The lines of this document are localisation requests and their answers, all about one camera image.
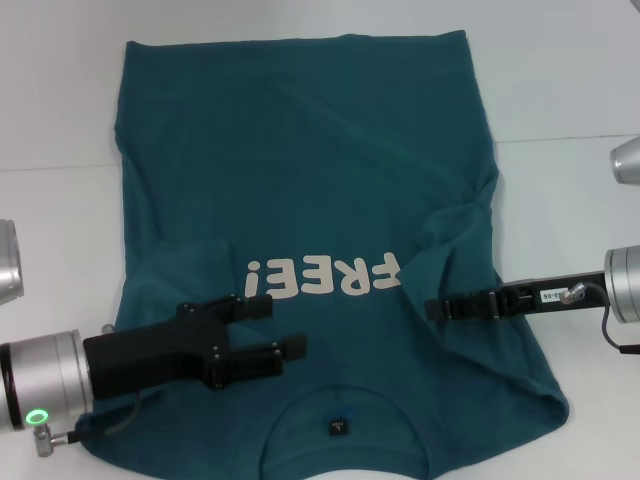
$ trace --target t-shirt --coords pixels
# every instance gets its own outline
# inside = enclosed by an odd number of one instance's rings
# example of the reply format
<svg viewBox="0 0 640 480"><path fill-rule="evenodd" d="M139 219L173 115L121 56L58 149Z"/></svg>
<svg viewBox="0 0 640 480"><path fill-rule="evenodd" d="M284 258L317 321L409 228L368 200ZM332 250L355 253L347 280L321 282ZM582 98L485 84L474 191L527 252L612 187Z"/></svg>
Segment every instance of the t-shirt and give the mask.
<svg viewBox="0 0 640 480"><path fill-rule="evenodd" d="M431 479L566 421L523 317L426 317L426 300L499 283L498 171L464 32L131 42L115 131L116 328L268 293L273 318L231 325L232 346L304 332L308 353L223 391L145 392L126 430L85 443L94 455L166 479ZM98 402L79 427L112 424L130 402Z"/></svg>

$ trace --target white table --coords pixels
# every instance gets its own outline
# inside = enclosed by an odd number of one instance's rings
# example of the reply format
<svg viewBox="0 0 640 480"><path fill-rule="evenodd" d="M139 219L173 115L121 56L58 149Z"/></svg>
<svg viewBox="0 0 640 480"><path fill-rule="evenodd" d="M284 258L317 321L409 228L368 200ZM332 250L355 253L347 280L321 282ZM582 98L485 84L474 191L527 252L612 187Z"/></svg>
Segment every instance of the white table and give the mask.
<svg viewBox="0 0 640 480"><path fill-rule="evenodd" d="M26 279L26 296L0 308L2 341L72 328L95 335L115 317L124 261L112 125L125 41L458 29L498 142L503 278L598 270L607 249L640 243L640 188L617 185L608 165L609 150L631 138L622 135L640 133L640 14L628 0L0 0L0 217L17 223ZM638 475L640 359L604 342L600 315L531 319L571 402L568 424L443 478ZM640 326L612 322L611 333L640 343ZM30 432L0 436L2 478L42 475L143 478L75 446L38 459Z"/></svg>

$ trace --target green led ring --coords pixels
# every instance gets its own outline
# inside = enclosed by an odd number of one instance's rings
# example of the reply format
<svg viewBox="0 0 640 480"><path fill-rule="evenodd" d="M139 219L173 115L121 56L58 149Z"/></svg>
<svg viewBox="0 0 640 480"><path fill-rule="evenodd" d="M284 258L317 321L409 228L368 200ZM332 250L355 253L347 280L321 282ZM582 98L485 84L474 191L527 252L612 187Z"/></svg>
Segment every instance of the green led ring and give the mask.
<svg viewBox="0 0 640 480"><path fill-rule="evenodd" d="M46 410L42 410L41 408L36 408L35 410L31 410L25 420L29 425L40 425L44 423L49 418L49 414Z"/></svg>

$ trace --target white surface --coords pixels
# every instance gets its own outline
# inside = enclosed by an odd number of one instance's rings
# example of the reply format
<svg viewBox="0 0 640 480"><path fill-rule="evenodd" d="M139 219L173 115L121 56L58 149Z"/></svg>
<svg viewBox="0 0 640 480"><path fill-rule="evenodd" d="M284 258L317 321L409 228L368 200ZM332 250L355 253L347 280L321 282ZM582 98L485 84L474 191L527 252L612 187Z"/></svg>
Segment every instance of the white surface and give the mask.
<svg viewBox="0 0 640 480"><path fill-rule="evenodd" d="M111 132L126 40L455 29L469 34L497 140L640 132L640 14L627 0L0 0L0 170L63 167L0 172L0 217L16 221L26 278L26 296L0 309L2 341L70 328L91 335L114 319L123 248ZM608 165L609 150L624 140L499 146L495 250L505 280L599 270L608 248L640 243L633 221L640 189L615 184ZM640 359L622 357L604 342L599 315L531 321L571 402L569 423L443 478L637 477ZM640 326L612 322L611 334L640 343ZM143 478L79 447L40 460L28 432L0 436L0 468L0 477L12 480Z"/></svg>

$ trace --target black cable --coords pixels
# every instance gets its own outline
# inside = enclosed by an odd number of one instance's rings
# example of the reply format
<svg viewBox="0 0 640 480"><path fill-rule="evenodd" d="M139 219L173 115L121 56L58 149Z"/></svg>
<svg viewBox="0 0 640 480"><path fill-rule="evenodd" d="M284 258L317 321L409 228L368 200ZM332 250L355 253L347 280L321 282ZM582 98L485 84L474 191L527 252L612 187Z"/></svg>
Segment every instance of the black cable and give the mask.
<svg viewBox="0 0 640 480"><path fill-rule="evenodd" d="M582 282L582 284L586 288L595 290L600 294L600 297L602 297L602 302L604 303L604 315L602 316L602 335L604 335L604 338L609 343L609 345L611 345L616 350L620 350L620 345L614 342L609 336L609 333L607 332L607 321L609 320L609 311L611 310L611 307L609 305L609 296L607 295L607 292L605 292L604 288L602 288L597 283Z"/></svg>
<svg viewBox="0 0 640 480"><path fill-rule="evenodd" d="M142 400L140 399L140 392L136 392L136 401L133 405L133 410L131 410L131 413L129 414L129 416L126 419L124 419L122 422L105 429L94 429L94 430L83 430L83 431L72 430L70 432L67 432L67 443L72 444L77 442L84 442L86 440L94 440L96 438L107 437L109 435L113 435L114 433L121 432L122 430L127 428L129 425L131 425L131 423L138 416L138 413L140 412L141 404L142 404Z"/></svg>

